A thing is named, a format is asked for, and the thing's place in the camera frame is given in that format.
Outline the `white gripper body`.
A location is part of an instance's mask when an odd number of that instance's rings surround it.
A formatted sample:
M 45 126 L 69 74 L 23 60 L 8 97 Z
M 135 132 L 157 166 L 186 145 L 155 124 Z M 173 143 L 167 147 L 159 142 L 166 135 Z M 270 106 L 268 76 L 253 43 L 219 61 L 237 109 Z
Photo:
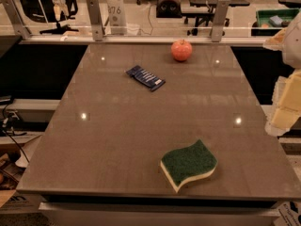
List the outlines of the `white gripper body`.
M 301 12 L 288 25 L 282 43 L 283 62 L 301 69 Z

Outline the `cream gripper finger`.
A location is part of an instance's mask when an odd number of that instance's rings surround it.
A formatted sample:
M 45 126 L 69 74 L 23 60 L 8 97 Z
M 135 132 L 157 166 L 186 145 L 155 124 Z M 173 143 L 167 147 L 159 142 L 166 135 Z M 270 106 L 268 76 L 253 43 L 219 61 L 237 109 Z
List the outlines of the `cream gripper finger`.
M 272 102 L 265 131 L 270 136 L 283 136 L 301 117 L 301 70 L 294 70 L 288 78 L 278 78 Z
M 282 51 L 285 34 L 286 34 L 286 28 L 281 29 L 274 36 L 268 38 L 263 43 L 263 47 L 265 49 L 272 50 L 272 51 Z

